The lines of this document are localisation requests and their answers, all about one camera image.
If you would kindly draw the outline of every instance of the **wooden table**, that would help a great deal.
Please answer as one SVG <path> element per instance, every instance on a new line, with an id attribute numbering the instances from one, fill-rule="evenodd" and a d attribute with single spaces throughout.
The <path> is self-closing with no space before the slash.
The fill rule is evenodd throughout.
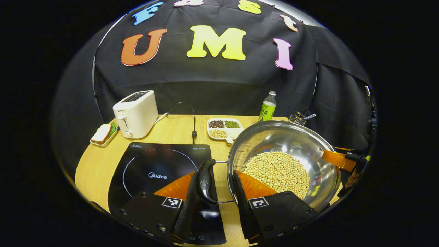
<path id="1" fill-rule="evenodd" d="M 227 160 L 231 144 L 225 140 L 213 140 L 207 135 L 207 120 L 210 118 L 235 118 L 244 128 L 257 122 L 257 116 L 227 116 L 227 115 L 196 115 L 197 137 L 195 144 L 210 146 L 212 158 Z M 286 117 L 273 117 L 273 120 L 285 120 Z M 131 142 L 161 143 L 161 144 L 192 144 L 191 133 L 194 126 L 193 115 L 169 115 L 154 125 L 149 134 L 142 139 L 127 139 L 119 131 L 107 147 L 90 144 L 85 150 L 76 169 L 76 187 L 89 201 L 99 204 L 107 212 L 108 191 L 116 167 Z M 227 164 L 217 163 L 213 166 L 218 200 L 233 200 L 227 183 Z M 338 200 L 334 197 L 331 204 Z M 227 242 L 222 247 L 249 246 L 244 239 L 239 219 L 238 207 L 234 203 L 219 204 L 221 218 Z"/>

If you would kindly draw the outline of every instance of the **midea logo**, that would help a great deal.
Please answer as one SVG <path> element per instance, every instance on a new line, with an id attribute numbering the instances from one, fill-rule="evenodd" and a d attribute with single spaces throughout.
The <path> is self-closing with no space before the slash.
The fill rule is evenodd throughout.
<path id="1" fill-rule="evenodd" d="M 166 176 L 157 175 L 157 174 L 155 174 L 154 172 L 150 172 L 150 173 L 148 173 L 148 177 L 150 177 L 150 178 L 163 178 L 163 179 L 167 179 Z"/>

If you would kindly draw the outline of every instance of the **colorful foam letter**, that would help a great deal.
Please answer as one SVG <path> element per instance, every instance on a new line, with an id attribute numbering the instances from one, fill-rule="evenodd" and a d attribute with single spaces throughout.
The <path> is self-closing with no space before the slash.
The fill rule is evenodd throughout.
<path id="1" fill-rule="evenodd" d="M 155 15 L 154 12 L 156 12 L 158 10 L 157 6 L 162 5 L 162 4 L 163 4 L 163 2 L 156 3 L 154 5 L 147 7 L 146 9 L 140 11 L 139 13 L 131 16 L 131 17 L 136 18 L 136 22 L 134 23 L 134 25 L 137 25 L 137 24 L 141 23 L 142 21 L 148 20 L 149 18 L 153 17 Z"/>
<path id="2" fill-rule="evenodd" d="M 240 8 L 241 10 L 250 12 L 250 13 L 254 13 L 254 14 L 260 14 L 261 13 L 261 6 L 259 6 L 259 4 L 257 3 L 253 3 L 247 0 L 241 0 L 239 1 L 239 5 L 238 8 Z"/>
<path id="3" fill-rule="evenodd" d="M 273 39 L 277 44 L 277 61 L 274 63 L 277 67 L 292 70 L 293 65 L 290 63 L 290 51 L 291 44 L 285 40 Z"/>
<path id="4" fill-rule="evenodd" d="M 166 29 L 157 29 L 148 33 L 151 36 L 149 40 L 148 50 L 142 55 L 136 55 L 136 45 L 138 40 L 143 37 L 142 34 L 137 34 L 126 38 L 123 43 L 122 54 L 120 56 L 120 61 L 126 66 L 139 65 L 146 63 L 151 60 L 158 51 L 158 46 L 160 45 L 160 39 L 162 34 L 166 33 Z"/>
<path id="5" fill-rule="evenodd" d="M 284 19 L 285 24 L 287 25 L 287 27 L 291 30 L 293 30 L 294 32 L 298 32 L 299 29 L 295 28 L 294 25 L 296 25 L 296 23 L 291 20 L 291 18 L 289 16 L 286 15 L 281 15 L 281 17 Z"/>
<path id="6" fill-rule="evenodd" d="M 188 57 L 205 57 L 207 52 L 203 50 L 204 43 L 212 56 L 216 57 L 221 49 L 226 46 L 226 50 L 221 54 L 224 58 L 245 60 L 242 53 L 242 37 L 245 31 L 236 28 L 227 29 L 220 37 L 211 26 L 198 25 L 191 27 L 195 32 L 192 49 L 186 53 Z"/>
<path id="7" fill-rule="evenodd" d="M 198 5 L 202 5 L 202 4 L 204 4 L 203 0 L 181 0 L 181 1 L 174 3 L 174 6 L 175 7 L 186 6 L 186 5 L 198 6 Z"/>

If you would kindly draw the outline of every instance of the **toaster knob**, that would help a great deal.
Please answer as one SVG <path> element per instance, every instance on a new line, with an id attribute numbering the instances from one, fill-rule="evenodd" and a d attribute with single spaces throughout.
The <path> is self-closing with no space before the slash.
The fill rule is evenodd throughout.
<path id="1" fill-rule="evenodd" d="M 127 136 L 133 136 L 133 133 L 131 132 L 131 131 L 125 131 L 125 135 L 127 135 Z"/>

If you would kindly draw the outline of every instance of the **white tray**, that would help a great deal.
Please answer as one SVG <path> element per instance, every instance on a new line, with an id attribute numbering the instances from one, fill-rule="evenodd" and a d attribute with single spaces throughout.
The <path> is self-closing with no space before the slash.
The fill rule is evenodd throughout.
<path id="1" fill-rule="evenodd" d="M 211 121 L 222 121 L 224 124 L 224 128 L 210 128 L 209 127 L 209 123 Z M 224 121 L 233 121 L 236 122 L 239 125 L 239 128 L 227 128 L 226 127 L 226 123 Z M 210 131 L 212 130 L 220 130 L 220 131 L 225 131 L 227 134 L 226 138 L 215 138 L 212 137 L 210 135 Z M 234 118 L 211 118 L 209 120 L 207 120 L 207 135 L 209 135 L 210 138 L 215 139 L 215 140 L 226 140 L 228 143 L 233 143 L 233 140 L 236 139 L 236 137 L 238 137 L 238 135 L 244 130 L 242 124 L 234 119 Z"/>
<path id="2" fill-rule="evenodd" d="M 96 143 L 93 143 L 91 140 L 90 140 L 90 143 L 91 144 L 93 144 L 93 145 L 95 145 L 95 146 L 98 146 L 98 147 L 106 147 L 109 143 L 110 143 L 110 141 L 116 136 L 116 133 L 117 133 L 117 127 L 116 127 L 116 131 L 114 131 L 113 132 L 113 134 L 107 139 L 107 141 L 106 142 L 104 142 L 102 145 L 99 145 L 99 144 L 96 144 Z"/>

